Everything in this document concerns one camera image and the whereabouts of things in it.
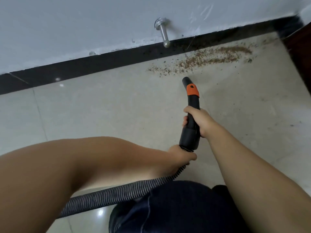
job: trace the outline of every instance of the black baseboard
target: black baseboard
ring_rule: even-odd
[[[156,43],[2,74],[0,75],[0,95],[273,31],[277,31],[280,38],[285,38],[301,28],[301,24],[302,22],[298,16],[286,17],[196,37],[173,40],[169,48],[164,48],[162,43]]]

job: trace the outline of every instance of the dark blue pants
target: dark blue pants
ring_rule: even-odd
[[[226,186],[213,189],[191,181],[173,181],[140,201],[118,204],[110,233],[250,232]]]

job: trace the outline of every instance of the vacuum cleaner handle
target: vacuum cleaner handle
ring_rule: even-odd
[[[196,85],[188,77],[183,78],[183,85],[188,95],[188,105],[193,108],[200,109],[199,91]],[[188,113],[188,123],[181,132],[179,146],[189,152],[193,152],[199,146],[200,141],[200,127],[194,121],[194,118]]]

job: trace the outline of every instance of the person's right arm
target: person's right arm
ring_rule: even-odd
[[[311,197],[300,186],[246,148],[205,110],[188,106],[184,112],[192,114],[200,126],[253,232],[311,232]]]

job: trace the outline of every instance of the forearm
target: forearm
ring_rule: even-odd
[[[57,140],[0,156],[0,229],[45,232],[85,187],[165,175],[167,152],[111,137]]]
[[[207,139],[231,196],[255,232],[310,230],[311,198],[295,182],[220,125],[213,125]]]

